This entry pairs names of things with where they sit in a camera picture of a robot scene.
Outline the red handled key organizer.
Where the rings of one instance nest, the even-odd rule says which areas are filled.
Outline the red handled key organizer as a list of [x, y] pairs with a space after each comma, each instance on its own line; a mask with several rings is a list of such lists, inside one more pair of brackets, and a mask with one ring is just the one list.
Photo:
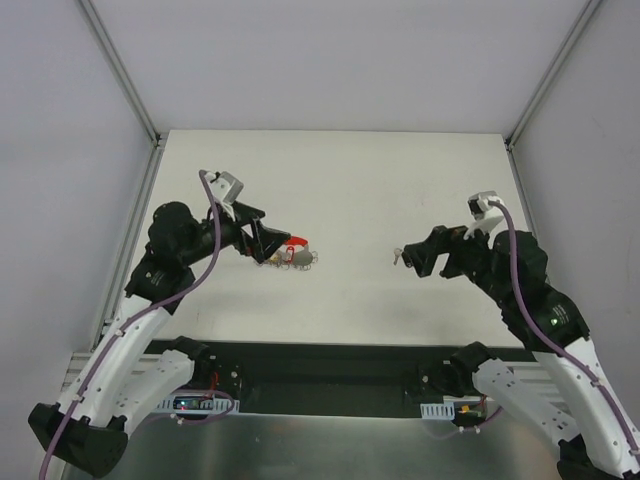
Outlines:
[[307, 239], [292, 236], [262, 266], [269, 266], [282, 270], [308, 271], [318, 262], [318, 253], [312, 251]]

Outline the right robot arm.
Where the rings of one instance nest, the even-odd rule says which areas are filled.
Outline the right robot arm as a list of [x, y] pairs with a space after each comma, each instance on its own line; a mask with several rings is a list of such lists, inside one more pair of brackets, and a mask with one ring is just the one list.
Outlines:
[[430, 386], [448, 396], [482, 395], [551, 445], [563, 479], [636, 479], [639, 429], [624, 411], [601, 366], [586, 320], [547, 280], [548, 257], [529, 232], [435, 227], [395, 250], [420, 278], [447, 258], [441, 277], [467, 278], [498, 307], [508, 331], [549, 375], [559, 409], [518, 379], [487, 346], [473, 342], [429, 366]]

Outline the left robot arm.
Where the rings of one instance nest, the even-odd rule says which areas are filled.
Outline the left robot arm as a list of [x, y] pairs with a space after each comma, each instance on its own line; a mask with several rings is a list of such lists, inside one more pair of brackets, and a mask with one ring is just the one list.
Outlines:
[[162, 400], [184, 385], [199, 389], [209, 383], [211, 353], [186, 337], [175, 340], [157, 366], [138, 376], [132, 371], [183, 298], [205, 281], [194, 275], [193, 264], [215, 262], [227, 247], [263, 263], [290, 239], [290, 233], [264, 226], [264, 215], [240, 202], [228, 208], [213, 203], [202, 221], [182, 202], [156, 209], [120, 313], [72, 385], [55, 403], [39, 403], [29, 415], [45, 451], [39, 478], [46, 478], [53, 458], [95, 478], [108, 475]]

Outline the right aluminium frame post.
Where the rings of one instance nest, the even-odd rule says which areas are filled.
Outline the right aluminium frame post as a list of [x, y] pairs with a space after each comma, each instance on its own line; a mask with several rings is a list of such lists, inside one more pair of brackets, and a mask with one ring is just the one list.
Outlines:
[[587, 29], [594, 21], [598, 11], [605, 4], [603, 0], [588, 0], [581, 7], [576, 19], [571, 24], [568, 32], [564, 36], [549, 65], [545, 69], [542, 77], [536, 84], [536, 87], [527, 101], [523, 111], [519, 115], [510, 133], [505, 137], [505, 147], [511, 152], [527, 129], [530, 121], [538, 108], [542, 105], [543, 100], [550, 92], [552, 86], [559, 78], [561, 70], [569, 61], [573, 51]]

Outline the aluminium frame post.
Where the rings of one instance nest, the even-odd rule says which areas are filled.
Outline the aluminium frame post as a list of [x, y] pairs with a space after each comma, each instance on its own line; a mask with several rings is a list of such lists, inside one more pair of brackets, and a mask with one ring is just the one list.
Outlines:
[[536, 84], [536, 87], [527, 101], [523, 111], [519, 115], [510, 133], [505, 137], [505, 147], [511, 152], [527, 129], [530, 121], [538, 108], [542, 105], [543, 100], [550, 92], [552, 86], [559, 78], [561, 70], [569, 61], [573, 51], [587, 29], [594, 21], [598, 11], [605, 4], [603, 0], [588, 0], [581, 7], [576, 19], [571, 24], [568, 32], [564, 36], [549, 65], [545, 69], [542, 77]]
[[157, 146], [161, 140], [161, 133], [157, 130], [142, 98], [136, 88], [127, 68], [112, 40], [101, 15], [93, 1], [75, 1], [83, 16], [91, 35], [101, 51], [118, 87], [120, 88], [131, 111], [136, 117], [145, 135], [153, 146]]

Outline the left aluminium frame post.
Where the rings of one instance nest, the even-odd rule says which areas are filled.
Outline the left aluminium frame post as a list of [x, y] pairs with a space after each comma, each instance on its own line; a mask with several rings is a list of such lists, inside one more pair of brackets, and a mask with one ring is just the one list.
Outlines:
[[83, 16], [91, 35], [101, 51], [118, 87], [120, 88], [131, 111], [136, 117], [145, 135], [153, 146], [157, 146], [161, 140], [161, 133], [157, 130], [142, 98], [136, 88], [127, 68], [112, 40], [101, 15], [93, 1], [75, 1]]

